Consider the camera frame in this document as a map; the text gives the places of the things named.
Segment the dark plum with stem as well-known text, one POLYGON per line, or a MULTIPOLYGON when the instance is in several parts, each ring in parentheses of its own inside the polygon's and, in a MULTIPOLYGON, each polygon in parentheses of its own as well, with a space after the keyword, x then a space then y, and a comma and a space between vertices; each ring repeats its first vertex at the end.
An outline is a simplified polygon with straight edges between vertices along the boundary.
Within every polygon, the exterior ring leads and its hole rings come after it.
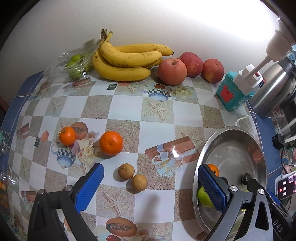
POLYGON ((241 178, 241 183, 247 186, 251 180, 252 176, 249 173, 245 173, 241 178))

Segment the device with red lights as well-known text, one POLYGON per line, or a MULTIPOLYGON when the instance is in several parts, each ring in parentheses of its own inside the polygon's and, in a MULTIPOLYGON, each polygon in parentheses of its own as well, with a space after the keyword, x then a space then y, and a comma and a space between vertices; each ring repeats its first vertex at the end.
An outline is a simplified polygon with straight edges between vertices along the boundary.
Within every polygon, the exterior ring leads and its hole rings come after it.
POLYGON ((281 174, 275 180, 275 193, 278 200, 285 199, 295 193, 295 176, 296 172, 281 174))

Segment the clear box of limes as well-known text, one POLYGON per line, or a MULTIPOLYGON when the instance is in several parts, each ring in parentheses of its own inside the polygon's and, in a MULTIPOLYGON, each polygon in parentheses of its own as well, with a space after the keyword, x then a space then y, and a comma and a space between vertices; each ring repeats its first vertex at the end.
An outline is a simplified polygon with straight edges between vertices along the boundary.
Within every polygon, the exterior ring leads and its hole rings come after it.
POLYGON ((51 84, 81 80, 93 69, 92 55, 97 49, 97 44, 91 44, 69 50, 52 62, 43 75, 51 84))

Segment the brown longan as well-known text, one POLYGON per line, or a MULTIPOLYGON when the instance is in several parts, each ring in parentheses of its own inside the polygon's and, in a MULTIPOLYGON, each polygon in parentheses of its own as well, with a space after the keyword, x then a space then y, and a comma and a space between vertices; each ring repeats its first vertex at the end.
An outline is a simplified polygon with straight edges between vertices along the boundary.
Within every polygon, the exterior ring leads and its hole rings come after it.
POLYGON ((122 178, 124 180, 128 180, 128 179, 132 178, 134 175, 134 172, 135 172, 134 167, 129 163, 122 164, 118 168, 118 174, 119 174, 120 178, 122 178))
POLYGON ((145 175, 137 174, 132 178, 132 186, 137 191, 147 189, 147 178, 145 175))

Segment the white plug adapter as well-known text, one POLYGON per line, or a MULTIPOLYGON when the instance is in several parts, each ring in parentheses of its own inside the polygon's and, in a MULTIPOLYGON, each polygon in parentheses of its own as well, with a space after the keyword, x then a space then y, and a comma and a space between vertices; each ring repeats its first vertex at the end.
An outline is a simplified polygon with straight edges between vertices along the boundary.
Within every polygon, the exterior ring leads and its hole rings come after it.
POLYGON ((256 67, 250 64, 239 71, 233 82, 244 95, 250 94, 261 82, 262 75, 259 71, 270 61, 277 62, 283 59, 294 43, 295 41, 288 28, 278 18, 277 28, 266 48, 266 57, 256 67))

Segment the red apple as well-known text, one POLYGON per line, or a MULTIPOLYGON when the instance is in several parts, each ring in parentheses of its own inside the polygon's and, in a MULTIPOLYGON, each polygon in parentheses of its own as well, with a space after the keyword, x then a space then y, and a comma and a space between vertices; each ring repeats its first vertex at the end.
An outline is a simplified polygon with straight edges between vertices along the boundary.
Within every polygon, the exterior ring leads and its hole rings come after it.
POLYGON ((222 63, 214 58, 207 59, 203 63, 201 77, 209 83, 215 84, 222 80, 224 76, 224 67, 222 63))
POLYGON ((185 64, 187 68, 188 77, 197 77, 203 70, 202 59, 192 52, 183 53, 179 59, 185 64))
POLYGON ((168 85, 179 85, 187 76, 187 68, 185 64, 177 58, 165 59, 158 66, 159 79, 168 85))

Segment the middle red apple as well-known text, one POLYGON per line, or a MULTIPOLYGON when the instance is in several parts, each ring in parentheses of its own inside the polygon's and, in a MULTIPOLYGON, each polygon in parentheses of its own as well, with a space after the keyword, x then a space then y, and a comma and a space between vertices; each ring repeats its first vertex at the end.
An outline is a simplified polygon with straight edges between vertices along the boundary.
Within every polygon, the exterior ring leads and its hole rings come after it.
POLYGON ((183 53, 179 59, 185 64, 187 68, 188 77, 197 77, 203 70, 202 59, 192 52, 183 53))

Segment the right red apple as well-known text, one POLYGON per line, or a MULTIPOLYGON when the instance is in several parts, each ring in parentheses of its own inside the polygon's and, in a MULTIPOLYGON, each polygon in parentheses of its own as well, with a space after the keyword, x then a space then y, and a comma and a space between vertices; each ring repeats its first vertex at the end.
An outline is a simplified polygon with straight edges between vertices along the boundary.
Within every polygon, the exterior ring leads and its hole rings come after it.
POLYGON ((224 76, 224 67, 222 63, 214 58, 207 59, 203 63, 201 77, 209 83, 215 84, 222 80, 224 76))

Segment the teal toy box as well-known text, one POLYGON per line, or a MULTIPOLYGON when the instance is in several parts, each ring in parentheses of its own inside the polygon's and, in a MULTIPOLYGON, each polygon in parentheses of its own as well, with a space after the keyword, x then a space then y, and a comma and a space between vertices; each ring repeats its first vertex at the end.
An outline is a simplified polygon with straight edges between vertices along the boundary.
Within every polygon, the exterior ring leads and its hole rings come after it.
POLYGON ((255 94, 255 92, 252 91, 250 94, 244 95, 238 86, 233 82, 233 79, 236 75, 237 72, 227 72, 223 81, 221 82, 221 85, 216 91, 216 94, 227 110, 239 108, 255 94))

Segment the small stemmed orange tangerine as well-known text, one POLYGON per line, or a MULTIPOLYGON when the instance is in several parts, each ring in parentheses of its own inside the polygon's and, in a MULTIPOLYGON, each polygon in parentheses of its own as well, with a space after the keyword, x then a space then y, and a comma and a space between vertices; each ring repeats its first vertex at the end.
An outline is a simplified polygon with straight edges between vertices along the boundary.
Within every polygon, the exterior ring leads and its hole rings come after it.
POLYGON ((74 128, 66 126, 60 130, 58 137, 64 146, 71 146, 76 140, 76 132, 74 128))

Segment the steel round plate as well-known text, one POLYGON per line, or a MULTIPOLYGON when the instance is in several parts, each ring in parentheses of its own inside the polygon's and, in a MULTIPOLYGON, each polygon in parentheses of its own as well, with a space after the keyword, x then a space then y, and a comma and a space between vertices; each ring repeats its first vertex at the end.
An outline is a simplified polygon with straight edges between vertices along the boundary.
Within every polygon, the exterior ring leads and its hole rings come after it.
POLYGON ((202 187, 198 169, 201 164, 213 164, 219 169, 219 176, 226 178, 229 186, 246 191, 241 180, 248 173, 263 188, 267 187, 266 161, 257 140, 248 131, 235 126, 224 127, 215 132, 203 146, 197 161, 193 179, 193 207, 198 224, 208 234, 222 213, 215 208, 203 206, 197 197, 202 187))

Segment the brown longan upper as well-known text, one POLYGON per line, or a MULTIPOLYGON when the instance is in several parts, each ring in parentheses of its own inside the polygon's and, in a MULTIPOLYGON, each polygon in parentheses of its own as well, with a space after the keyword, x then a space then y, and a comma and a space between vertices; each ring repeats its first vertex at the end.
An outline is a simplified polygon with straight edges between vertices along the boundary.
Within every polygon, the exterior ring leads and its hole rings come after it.
POLYGON ((134 175, 134 172, 135 172, 134 167, 129 163, 122 164, 118 168, 118 174, 119 174, 120 178, 122 178, 124 180, 128 180, 128 179, 132 178, 134 175))

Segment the round green apple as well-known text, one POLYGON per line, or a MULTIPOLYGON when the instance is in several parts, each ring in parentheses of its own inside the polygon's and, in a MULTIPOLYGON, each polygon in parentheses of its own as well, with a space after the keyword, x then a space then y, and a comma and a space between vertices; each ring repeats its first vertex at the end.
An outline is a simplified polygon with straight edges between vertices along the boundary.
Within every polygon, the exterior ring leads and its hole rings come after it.
POLYGON ((203 206, 205 206, 207 208, 214 208, 214 205, 213 205, 212 201, 210 200, 210 198, 203 186, 198 190, 197 198, 203 206))

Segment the large orange tangerine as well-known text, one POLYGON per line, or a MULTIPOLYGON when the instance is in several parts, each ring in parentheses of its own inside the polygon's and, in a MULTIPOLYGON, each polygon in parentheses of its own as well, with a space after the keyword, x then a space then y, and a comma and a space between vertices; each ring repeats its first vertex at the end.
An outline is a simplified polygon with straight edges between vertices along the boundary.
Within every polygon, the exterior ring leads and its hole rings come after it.
POLYGON ((108 131, 101 136, 99 146, 104 154, 115 156, 123 149, 123 138, 117 132, 108 131))

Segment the front red apple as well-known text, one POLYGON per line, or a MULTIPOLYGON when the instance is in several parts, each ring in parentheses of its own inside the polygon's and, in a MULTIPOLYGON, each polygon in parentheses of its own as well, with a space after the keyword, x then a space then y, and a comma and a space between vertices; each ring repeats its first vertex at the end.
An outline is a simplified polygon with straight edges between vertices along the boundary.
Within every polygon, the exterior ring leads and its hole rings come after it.
POLYGON ((187 68, 185 64, 177 58, 165 59, 158 66, 159 79, 168 85, 179 85, 187 76, 187 68))

